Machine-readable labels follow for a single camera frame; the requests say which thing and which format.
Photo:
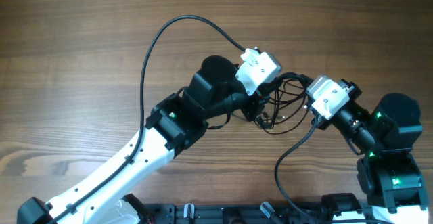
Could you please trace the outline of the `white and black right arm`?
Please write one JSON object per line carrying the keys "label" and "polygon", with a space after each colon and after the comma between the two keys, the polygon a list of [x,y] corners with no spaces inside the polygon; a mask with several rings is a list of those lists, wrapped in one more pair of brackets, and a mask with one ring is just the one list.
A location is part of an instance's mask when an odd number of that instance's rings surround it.
{"label": "white and black right arm", "polygon": [[356,102],[361,90],[344,79],[317,77],[307,88],[317,126],[335,126],[362,157],[357,179],[367,196],[353,194],[322,198],[323,214],[333,223],[427,223],[428,193],[411,151],[422,134],[419,104],[402,93],[385,95],[368,112]]}

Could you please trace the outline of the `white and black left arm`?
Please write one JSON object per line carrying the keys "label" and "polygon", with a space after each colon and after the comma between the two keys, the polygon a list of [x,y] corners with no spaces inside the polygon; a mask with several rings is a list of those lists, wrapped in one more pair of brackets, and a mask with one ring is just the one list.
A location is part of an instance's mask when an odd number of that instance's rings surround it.
{"label": "white and black left arm", "polygon": [[157,104],[142,129],[111,159],[64,193],[43,202],[31,197],[18,209],[18,223],[138,223],[124,200],[140,181],[166,166],[209,128],[207,119],[241,110],[253,120],[263,108],[264,88],[281,71],[269,54],[228,59],[207,57],[189,86]]}

